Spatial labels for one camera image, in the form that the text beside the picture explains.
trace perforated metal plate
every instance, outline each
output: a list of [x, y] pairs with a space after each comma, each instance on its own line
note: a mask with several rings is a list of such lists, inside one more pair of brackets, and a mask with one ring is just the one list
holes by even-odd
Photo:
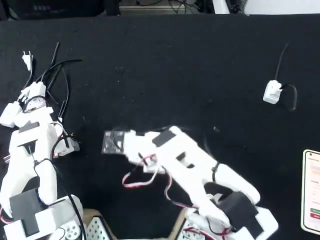
[[123, 147], [125, 139], [125, 131], [105, 131], [103, 142], [102, 142], [102, 153], [103, 154], [123, 154], [120, 150]]
[[112, 240], [100, 217], [94, 217], [86, 229], [87, 240]]

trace white plastic part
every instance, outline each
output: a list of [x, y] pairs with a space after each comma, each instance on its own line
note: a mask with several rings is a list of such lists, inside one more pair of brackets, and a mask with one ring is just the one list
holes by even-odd
[[276, 104], [279, 101], [282, 92], [281, 86], [281, 83], [277, 80], [269, 81], [264, 91], [263, 101], [270, 104]]
[[67, 147], [64, 140], [61, 140], [54, 150], [54, 158], [62, 157], [80, 150], [79, 143], [76, 140], [68, 137], [66, 141], [68, 142], [69, 147]]
[[31, 55], [31, 52], [29, 51], [29, 54], [26, 54], [25, 51], [23, 51], [22, 59], [26, 65], [26, 68], [28, 71], [31, 71], [31, 62], [34, 59], [34, 56]]
[[[235, 192], [244, 193], [253, 205], [256, 205], [260, 201], [260, 194], [257, 189], [239, 174], [227, 165], [219, 164], [217, 166], [218, 162], [198, 147], [198, 144], [178, 127], [173, 126], [169, 130], [175, 136], [158, 147], [154, 145], [155, 166], [157, 168], [162, 166], [166, 169], [189, 195], [193, 205], [198, 207], [198, 214], [195, 213], [195, 209], [193, 208], [187, 211], [186, 218], [191, 223], [207, 233], [210, 232], [207, 218], [211, 223], [211, 228], [216, 232], [222, 232], [225, 228], [231, 226], [230, 220], [225, 213], [211, 202], [211, 199], [215, 199], [215, 196], [207, 194], [204, 189], [204, 184], [213, 182], [214, 180], [221, 186], [228, 187]], [[141, 136], [134, 138], [131, 135], [130, 142], [128, 141], [124, 145], [124, 153], [127, 154], [126, 146], [130, 146], [131, 144], [129, 147], [131, 151], [127, 157], [132, 163], [137, 161], [133, 160], [137, 152], [139, 153], [140, 149], [143, 152], [146, 148], [145, 145], [140, 145], [141, 143], [145, 143], [140, 138]], [[178, 160], [177, 156], [180, 156], [182, 153], [184, 153], [185, 157]], [[213, 179], [213, 169], [215, 167], [217, 168]], [[278, 223], [269, 210], [260, 207], [256, 209], [258, 210], [256, 219], [263, 229], [257, 240], [266, 240], [278, 229]], [[226, 237], [226, 240], [253, 240], [253, 237], [245, 227], [237, 233], [231, 233], [229, 236]], [[221, 239], [220, 236], [215, 235], [213, 237], [218, 240]]]
[[3, 110], [1, 116], [0, 116], [0, 124], [13, 128], [15, 126], [14, 120], [15, 117], [22, 111], [22, 108], [19, 104], [19, 102], [14, 101], [13, 103], [9, 103], [5, 109]]
[[31, 85], [28, 99], [31, 99], [35, 96], [45, 96], [46, 95], [46, 85], [42, 81], [37, 82], [36, 84]]
[[18, 113], [18, 115], [15, 116], [13, 123], [18, 128], [22, 128], [29, 122], [29, 116], [27, 113], [23, 113], [22, 111]]
[[94, 217], [86, 229], [87, 240], [111, 240], [99, 217]]
[[238, 232], [232, 232], [225, 240], [267, 240], [279, 227], [276, 219], [268, 209], [257, 207], [258, 215], [255, 216], [263, 229], [263, 232], [254, 239], [246, 227], [241, 228]]
[[65, 229], [65, 238], [68, 240], [76, 240], [81, 234], [80, 227], [76, 221], [70, 221], [63, 226]]
[[[9, 146], [10, 163], [0, 190], [0, 204], [9, 217], [12, 216], [9, 199], [20, 194], [28, 181], [37, 176], [34, 159], [50, 159], [57, 139], [56, 129], [50, 123], [40, 123], [38, 127], [30, 130], [16, 130], [12, 133]], [[23, 145], [33, 141], [35, 150], [31, 155]], [[49, 161], [39, 164], [35, 169], [40, 176], [39, 197], [46, 205], [52, 204], [57, 199], [56, 171]]]
[[[279, 227], [275, 217], [271, 214], [268, 209], [262, 207], [256, 207], [258, 214], [255, 219], [259, 222], [263, 232], [254, 239], [246, 227], [242, 227], [237, 232], [231, 232], [225, 237], [225, 240], [267, 240]], [[210, 234], [215, 240], [220, 240], [221, 237], [211, 233], [208, 222], [202, 216], [194, 213], [194, 209], [188, 209], [185, 217], [188, 223], [195, 228], [199, 228], [206, 233]], [[211, 224], [211, 229], [216, 233], [221, 233], [222, 229], [220, 226]]]
[[32, 86], [34, 86], [35, 84], [37, 83], [34, 81], [31, 83], [30, 86], [27, 86], [25, 89], [22, 89], [20, 96], [18, 97], [18, 100], [22, 100], [24, 102], [29, 96], [30, 88], [32, 88]]
[[[80, 203], [79, 198], [77, 198], [74, 195], [72, 195], [72, 198], [80, 213], [80, 216], [82, 216], [83, 209], [82, 209], [82, 205]], [[66, 230], [65, 234], [66, 236], [68, 236], [67, 235], [68, 226], [71, 226], [72, 228], [74, 226], [79, 225], [77, 215], [67, 196], [55, 201], [55, 204], [50, 205], [48, 209], [36, 213], [35, 219], [39, 229], [38, 233], [27, 237], [24, 231], [22, 221], [18, 220], [4, 226], [4, 231], [7, 239], [8, 240], [18, 240], [18, 239], [19, 240], [36, 240], [41, 237], [54, 233], [49, 238], [49, 240], [60, 240], [61, 239], [61, 230], [59, 229], [60, 227]]]

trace white power adapter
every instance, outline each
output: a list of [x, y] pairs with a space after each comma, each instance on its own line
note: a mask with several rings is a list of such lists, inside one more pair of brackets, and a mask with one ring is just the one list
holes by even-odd
[[279, 101], [282, 92], [281, 87], [282, 84], [277, 80], [269, 81], [264, 91], [263, 101], [270, 104], [276, 104]]
[[8, 103], [0, 116], [0, 124], [9, 128], [15, 126], [14, 120], [16, 116], [22, 111], [19, 102]]

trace red and white wire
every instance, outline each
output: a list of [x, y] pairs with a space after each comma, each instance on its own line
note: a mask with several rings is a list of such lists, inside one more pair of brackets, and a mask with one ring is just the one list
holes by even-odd
[[[141, 159], [141, 163], [144, 163], [146, 159], [151, 159], [152, 157], [154, 157], [155, 154], [150, 154], [148, 156], [145, 156]], [[123, 178], [122, 178], [122, 185], [127, 188], [127, 189], [134, 189], [134, 188], [140, 188], [140, 187], [144, 187], [144, 186], [148, 186], [150, 185], [156, 178], [159, 169], [158, 168], [154, 174], [152, 175], [151, 179], [149, 181], [144, 181], [144, 182], [133, 182], [133, 183], [125, 183], [127, 178], [137, 169], [137, 166], [130, 172], [128, 172]]]
[[185, 229], [183, 229], [183, 231], [185, 232], [191, 232], [191, 233], [194, 233], [194, 234], [201, 234], [211, 240], [216, 240], [213, 236], [211, 236], [209, 233], [205, 232], [205, 231], [202, 231], [202, 230], [195, 230], [195, 228], [193, 226], [190, 226], [190, 227], [187, 227]]
[[169, 179], [168, 179], [168, 184], [167, 184], [166, 188], [164, 189], [165, 198], [166, 198], [167, 200], [169, 200], [170, 202], [172, 202], [174, 205], [179, 206], [179, 207], [181, 207], [181, 208], [185, 208], [185, 209], [196, 209], [196, 207], [194, 207], [194, 206], [189, 206], [189, 205], [183, 204], [183, 203], [181, 203], [181, 202], [174, 201], [174, 200], [172, 200], [172, 199], [169, 197], [168, 191], [169, 191], [169, 189], [170, 189], [171, 186], [172, 186], [172, 177], [170, 176], [169, 173], [167, 173], [167, 174], [168, 174]]
[[3, 207], [0, 208], [0, 220], [1, 220], [1, 222], [3, 222], [4, 224], [10, 224], [10, 223], [12, 223], [12, 221], [7, 220], [7, 219], [5, 219], [5, 218], [2, 216], [2, 210], [3, 210]]

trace black cable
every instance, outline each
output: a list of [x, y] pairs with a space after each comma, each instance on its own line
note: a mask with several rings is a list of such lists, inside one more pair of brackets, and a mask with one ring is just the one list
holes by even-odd
[[207, 223], [208, 223], [208, 225], [209, 225], [210, 231], [211, 231], [214, 235], [224, 237], [226, 234], [229, 234], [229, 233], [232, 231], [232, 227], [231, 227], [228, 232], [215, 232], [215, 231], [213, 231], [212, 228], [211, 228], [211, 224], [210, 224], [209, 218], [206, 217], [205, 219], [206, 219], [206, 221], [207, 221]]
[[63, 65], [63, 64], [66, 64], [66, 63], [71, 63], [71, 62], [81, 62], [81, 61], [82, 61], [82, 59], [69, 59], [69, 60], [64, 60], [64, 61], [61, 61], [59, 63], [56, 63], [55, 65], [53, 65], [50, 68], [48, 68], [47, 70], [45, 70], [44, 73], [40, 77], [38, 77], [35, 81], [39, 82], [41, 80], [41, 82], [43, 82], [44, 76], [47, 73], [49, 73], [50, 71], [52, 71], [53, 69], [55, 69], [59, 65]]
[[143, 4], [141, 5], [139, 1], [136, 1], [136, 5], [140, 6], [140, 7], [147, 7], [147, 6], [152, 6], [152, 5], [156, 5], [156, 4], [159, 4], [161, 3], [163, 0], [158, 0], [158, 1], [155, 1], [155, 2], [152, 2], [152, 3], [149, 3], [149, 4]]
[[56, 149], [57, 145], [60, 143], [60, 141], [65, 140], [65, 139], [74, 139], [75, 140], [75, 138], [73, 136], [70, 136], [70, 135], [59, 137], [58, 140], [55, 142], [55, 144], [52, 147], [51, 155], [50, 155], [50, 160], [51, 161], [54, 160], [55, 149]]
[[177, 10], [175, 10], [175, 8], [174, 8], [174, 6], [172, 5], [172, 2], [171, 2], [172, 0], [168, 0], [168, 3], [169, 3], [169, 5], [170, 5], [170, 7], [172, 8], [172, 10], [176, 13], [176, 14], [178, 14], [178, 12], [177, 12]]
[[281, 66], [281, 63], [282, 63], [282, 58], [283, 58], [284, 53], [287, 50], [288, 46], [289, 46], [289, 43], [286, 43], [284, 45], [283, 49], [282, 49], [282, 52], [281, 52], [279, 60], [278, 60], [278, 64], [276, 66], [276, 70], [275, 70], [275, 74], [274, 74], [274, 80], [278, 80], [279, 70], [280, 70], [280, 66]]
[[292, 84], [284, 84], [280, 89], [285, 89], [286, 87], [291, 87], [293, 89], [293, 103], [292, 108], [290, 108], [290, 111], [294, 111], [297, 108], [297, 101], [298, 101], [298, 91], [296, 87]]
[[59, 239], [59, 240], [61, 240], [61, 239], [63, 239], [63, 238], [65, 237], [65, 235], [66, 235], [66, 230], [65, 230], [64, 228], [62, 228], [62, 227], [59, 227], [58, 229], [62, 229], [62, 230], [64, 231], [62, 237]]
[[183, 3], [181, 3], [178, 8], [176, 9], [176, 14], [179, 14], [179, 9], [181, 8], [181, 6], [183, 5]]
[[54, 49], [54, 53], [53, 53], [53, 57], [52, 57], [52, 61], [51, 61], [51, 66], [53, 66], [56, 62], [56, 58], [57, 58], [57, 52], [58, 52], [58, 48], [60, 46], [60, 42], [56, 43], [55, 49]]
[[30, 62], [30, 75], [28, 80], [26, 81], [26, 83], [24, 84], [23, 89], [25, 89], [31, 82], [32, 78], [33, 78], [33, 74], [34, 74], [34, 57], [32, 57], [31, 62]]
[[69, 95], [70, 95], [70, 82], [68, 81], [66, 72], [65, 72], [65, 70], [63, 68], [62, 68], [62, 73], [63, 73], [65, 84], [66, 84], [66, 99], [64, 101], [64, 104], [62, 104], [63, 107], [61, 106], [62, 111], [61, 111], [61, 114], [60, 114], [60, 118], [63, 118], [65, 113], [66, 113], [66, 108], [67, 108], [68, 103], [69, 103]]
[[57, 77], [58, 77], [58, 75], [59, 75], [62, 67], [63, 67], [62, 64], [59, 65], [59, 67], [57, 68], [57, 70], [54, 72], [53, 77], [52, 77], [50, 83], [48, 84], [48, 87], [46, 88], [47, 91], [49, 91], [49, 90], [51, 89], [51, 87], [52, 87], [52, 85], [54, 84], [54, 82], [56, 81], [56, 79], [57, 79]]
[[26, 103], [24, 104], [23, 109], [22, 109], [22, 112], [23, 112], [24, 114], [25, 114], [25, 113], [31, 113], [32, 111], [36, 110], [36, 109], [32, 108], [32, 109], [26, 111], [26, 109], [27, 109], [27, 107], [28, 107], [28, 104], [29, 104], [32, 100], [34, 100], [34, 99], [44, 99], [44, 101], [45, 101], [46, 104], [47, 104], [46, 98], [45, 98], [44, 96], [42, 96], [42, 95], [33, 96], [33, 97], [31, 97], [30, 99], [28, 99], [28, 100], [26, 101]]

